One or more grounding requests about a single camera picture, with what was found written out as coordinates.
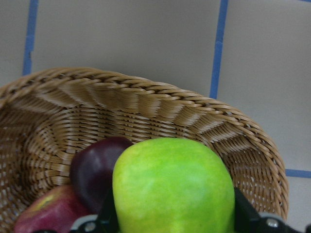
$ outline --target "wicker basket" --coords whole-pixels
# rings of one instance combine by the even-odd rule
[[[52,187],[77,151],[126,136],[200,141],[259,212],[286,219],[288,181],[272,139],[241,111],[166,83],[93,68],[53,68],[0,88],[0,232]]]

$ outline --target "blue tape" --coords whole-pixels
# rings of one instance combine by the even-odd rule
[[[217,24],[212,80],[211,80],[210,91],[209,91],[209,97],[214,98],[214,99],[217,98],[217,94],[218,94],[219,75],[220,75],[220,67],[221,67],[222,52],[223,52],[223,40],[224,40],[224,33],[225,33],[225,19],[227,16],[227,9],[228,9],[228,0],[221,0],[219,16],[218,16],[218,24]]]
[[[286,169],[286,176],[300,177],[300,178],[311,178],[311,171]]]
[[[31,52],[34,50],[35,44],[35,25],[36,25],[38,4],[39,4],[38,0],[30,0],[22,75],[27,75],[31,73],[32,68]]]

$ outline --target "metal screw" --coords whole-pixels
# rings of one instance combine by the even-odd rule
[[[278,221],[274,218],[268,218],[266,221],[267,225],[269,227],[277,228],[278,227]]]
[[[96,228],[95,222],[87,222],[84,226],[85,232],[92,232],[93,230],[95,230],[95,228]]]

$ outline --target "red apple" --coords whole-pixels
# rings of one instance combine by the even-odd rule
[[[112,188],[112,172],[121,153],[133,145],[122,136],[111,136],[78,152],[71,161],[70,181],[82,203],[98,214]]]
[[[38,230],[68,233],[77,218],[89,214],[90,211],[80,202],[72,185],[57,186],[21,213],[15,223],[14,233]]]

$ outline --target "apple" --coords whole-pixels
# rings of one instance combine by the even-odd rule
[[[210,148],[157,138],[127,148],[113,172],[122,233],[234,232],[234,186]]]
[[[93,143],[75,154],[69,177],[74,191],[90,209],[98,214],[112,188],[112,171],[121,153],[133,143],[121,136],[112,136]]]
[[[54,230],[68,233],[74,221],[90,211],[80,202],[72,185],[57,186],[34,201],[18,217],[14,233]]]

